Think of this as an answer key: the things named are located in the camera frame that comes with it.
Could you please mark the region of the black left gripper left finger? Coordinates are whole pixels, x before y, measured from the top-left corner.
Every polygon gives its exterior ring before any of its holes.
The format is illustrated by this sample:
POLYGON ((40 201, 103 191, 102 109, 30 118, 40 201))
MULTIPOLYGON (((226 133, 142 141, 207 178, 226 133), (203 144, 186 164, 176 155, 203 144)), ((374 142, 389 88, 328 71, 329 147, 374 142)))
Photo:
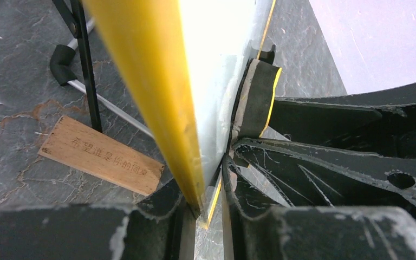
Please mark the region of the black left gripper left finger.
POLYGON ((174 180, 137 204, 0 210, 0 259, 192 259, 195 221, 174 180))

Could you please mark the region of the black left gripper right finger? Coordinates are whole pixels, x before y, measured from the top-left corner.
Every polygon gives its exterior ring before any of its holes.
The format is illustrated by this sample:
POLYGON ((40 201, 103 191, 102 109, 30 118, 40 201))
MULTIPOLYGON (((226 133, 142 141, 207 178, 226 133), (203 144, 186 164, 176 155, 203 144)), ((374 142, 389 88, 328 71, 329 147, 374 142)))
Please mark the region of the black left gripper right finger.
POLYGON ((285 207, 222 160, 225 259, 416 259, 416 220, 399 207, 285 207))

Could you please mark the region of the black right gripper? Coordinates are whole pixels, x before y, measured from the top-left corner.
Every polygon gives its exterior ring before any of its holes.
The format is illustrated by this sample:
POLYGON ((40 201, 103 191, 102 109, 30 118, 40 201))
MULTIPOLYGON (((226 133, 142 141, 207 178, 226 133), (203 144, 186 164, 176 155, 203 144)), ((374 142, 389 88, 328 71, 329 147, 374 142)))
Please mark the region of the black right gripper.
POLYGON ((395 100, 275 98, 269 126, 297 142, 244 138, 233 150, 289 205, 397 206, 416 219, 416 83, 374 97, 395 100))

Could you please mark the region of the yellow whiteboard eraser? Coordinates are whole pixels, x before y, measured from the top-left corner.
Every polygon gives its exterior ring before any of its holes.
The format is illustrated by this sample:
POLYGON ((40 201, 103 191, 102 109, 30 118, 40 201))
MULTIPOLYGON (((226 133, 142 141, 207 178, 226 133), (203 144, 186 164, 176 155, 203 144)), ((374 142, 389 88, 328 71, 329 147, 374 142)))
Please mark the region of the yellow whiteboard eraser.
POLYGON ((240 90, 231 140, 259 138, 268 126, 282 68, 251 60, 240 90))

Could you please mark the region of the yellow framed whiteboard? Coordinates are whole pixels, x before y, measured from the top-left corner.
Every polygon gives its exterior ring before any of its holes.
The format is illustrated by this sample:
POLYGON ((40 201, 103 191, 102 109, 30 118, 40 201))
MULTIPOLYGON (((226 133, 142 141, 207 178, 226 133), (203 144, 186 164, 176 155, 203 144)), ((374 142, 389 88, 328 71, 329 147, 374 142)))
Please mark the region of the yellow framed whiteboard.
POLYGON ((248 66, 275 1, 84 1, 146 126, 209 226, 248 66))

